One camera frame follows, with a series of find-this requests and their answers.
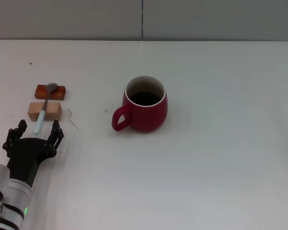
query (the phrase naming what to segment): wooden block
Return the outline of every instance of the wooden block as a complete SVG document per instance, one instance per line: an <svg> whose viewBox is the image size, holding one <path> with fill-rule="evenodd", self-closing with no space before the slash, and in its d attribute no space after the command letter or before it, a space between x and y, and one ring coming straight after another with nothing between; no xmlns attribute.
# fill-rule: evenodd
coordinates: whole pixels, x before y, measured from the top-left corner
<svg viewBox="0 0 288 230"><path fill-rule="evenodd" d="M50 94L49 100L63 101L65 92L65 86L58 86L58 88ZM34 95L36 99L47 99L46 85L37 85Z"/></svg>
<svg viewBox="0 0 288 230"><path fill-rule="evenodd" d="M28 110L28 115L31 121L37 121L38 115L42 110L44 102L31 102ZM62 117L62 107L59 102L48 102L45 121L60 121Z"/></svg>

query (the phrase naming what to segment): coffee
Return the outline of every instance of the coffee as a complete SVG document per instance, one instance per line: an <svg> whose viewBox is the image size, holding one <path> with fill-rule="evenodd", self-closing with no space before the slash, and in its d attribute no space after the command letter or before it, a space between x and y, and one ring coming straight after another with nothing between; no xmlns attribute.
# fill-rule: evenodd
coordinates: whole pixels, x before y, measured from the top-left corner
<svg viewBox="0 0 288 230"><path fill-rule="evenodd" d="M130 96L132 102L144 106L157 104L161 99L153 92L137 92Z"/></svg>

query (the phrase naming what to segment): table surface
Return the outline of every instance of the table surface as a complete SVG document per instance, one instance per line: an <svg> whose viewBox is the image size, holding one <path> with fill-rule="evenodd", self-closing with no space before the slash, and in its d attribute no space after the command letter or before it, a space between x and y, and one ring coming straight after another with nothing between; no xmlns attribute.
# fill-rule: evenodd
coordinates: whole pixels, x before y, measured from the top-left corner
<svg viewBox="0 0 288 230"><path fill-rule="evenodd" d="M164 83L167 119L115 132L139 75ZM288 230L288 42L0 41L1 164L9 128L26 119L33 136L28 106L50 82L67 89L65 137L24 230Z"/></svg>

